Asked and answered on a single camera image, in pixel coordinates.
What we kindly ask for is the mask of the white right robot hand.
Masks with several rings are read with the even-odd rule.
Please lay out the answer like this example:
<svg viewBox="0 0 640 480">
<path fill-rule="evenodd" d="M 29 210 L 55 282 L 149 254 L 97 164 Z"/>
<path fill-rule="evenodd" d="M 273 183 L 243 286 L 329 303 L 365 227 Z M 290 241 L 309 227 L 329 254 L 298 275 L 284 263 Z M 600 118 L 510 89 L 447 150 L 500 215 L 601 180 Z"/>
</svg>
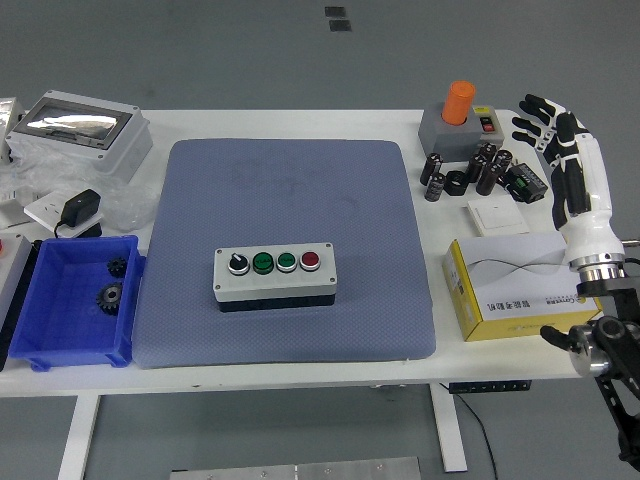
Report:
<svg viewBox="0 0 640 480">
<path fill-rule="evenodd" d="M 574 271 L 624 262 L 610 225 L 612 202 L 600 145 L 569 109 L 533 94 L 519 103 L 512 138 L 532 147 L 551 168 L 552 220 Z"/>
</svg>

